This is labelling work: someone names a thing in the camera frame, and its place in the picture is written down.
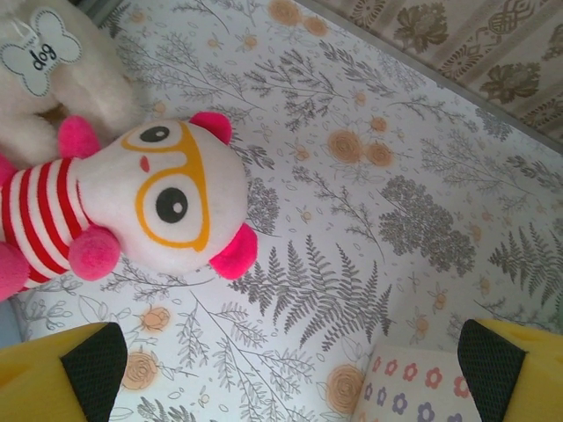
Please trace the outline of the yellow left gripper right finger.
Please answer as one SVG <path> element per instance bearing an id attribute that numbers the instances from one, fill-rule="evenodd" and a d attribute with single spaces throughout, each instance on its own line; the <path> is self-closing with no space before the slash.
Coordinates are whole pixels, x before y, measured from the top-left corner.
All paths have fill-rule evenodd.
<path id="1" fill-rule="evenodd" d="M 563 335 L 469 319 L 458 363 L 481 422 L 563 422 Z"/>

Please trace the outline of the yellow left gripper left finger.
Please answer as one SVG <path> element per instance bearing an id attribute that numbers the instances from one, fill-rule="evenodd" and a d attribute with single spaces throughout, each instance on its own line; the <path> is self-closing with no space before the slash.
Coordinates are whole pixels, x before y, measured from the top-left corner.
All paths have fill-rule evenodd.
<path id="1" fill-rule="evenodd" d="M 117 323 L 0 349 L 0 422 L 109 422 L 127 359 Z"/>

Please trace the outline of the white printed paper bag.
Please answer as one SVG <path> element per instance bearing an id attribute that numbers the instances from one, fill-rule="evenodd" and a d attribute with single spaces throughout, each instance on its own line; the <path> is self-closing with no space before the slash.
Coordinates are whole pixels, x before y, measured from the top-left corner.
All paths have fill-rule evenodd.
<path id="1" fill-rule="evenodd" d="M 350 422 L 481 422 L 455 353 L 378 344 Z"/>

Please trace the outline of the pink striped plush toy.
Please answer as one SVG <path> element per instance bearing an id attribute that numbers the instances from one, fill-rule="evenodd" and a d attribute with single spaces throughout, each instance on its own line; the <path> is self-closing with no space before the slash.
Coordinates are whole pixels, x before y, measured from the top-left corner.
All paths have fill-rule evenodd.
<path id="1" fill-rule="evenodd" d="M 19 170 L 0 155 L 0 302 L 69 272 L 100 280 L 120 257 L 172 276 L 203 266 L 243 276 L 258 238 L 231 137 L 227 117 L 200 112 L 104 147 L 70 116 L 54 161 Z"/>

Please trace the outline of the white plush dog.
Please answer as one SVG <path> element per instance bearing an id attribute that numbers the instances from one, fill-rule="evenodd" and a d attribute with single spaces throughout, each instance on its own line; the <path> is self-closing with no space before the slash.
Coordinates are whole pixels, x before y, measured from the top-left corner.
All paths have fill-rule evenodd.
<path id="1" fill-rule="evenodd" d="M 112 40 L 70 0 L 0 0 L 0 42 L 20 41 L 40 7 L 57 11 L 80 42 L 79 62 L 61 64 L 50 74 L 45 97 L 31 95 L 18 77 L 0 62 L 0 154 L 18 168 L 59 156 L 57 125 L 68 115 L 80 115 L 93 126 L 103 144 L 136 126 L 140 105 Z"/>

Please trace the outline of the white bone-shaped dog tag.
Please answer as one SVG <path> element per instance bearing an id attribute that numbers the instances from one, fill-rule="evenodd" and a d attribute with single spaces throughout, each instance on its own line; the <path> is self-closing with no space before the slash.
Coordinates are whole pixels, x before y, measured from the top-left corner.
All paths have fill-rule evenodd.
<path id="1" fill-rule="evenodd" d="M 79 62 L 82 46 L 52 8 L 37 8 L 29 25 L 14 21 L 18 24 L 28 33 L 18 42 L 0 42 L 0 62 L 31 95 L 45 97 L 50 91 L 51 72 L 61 64 Z"/>

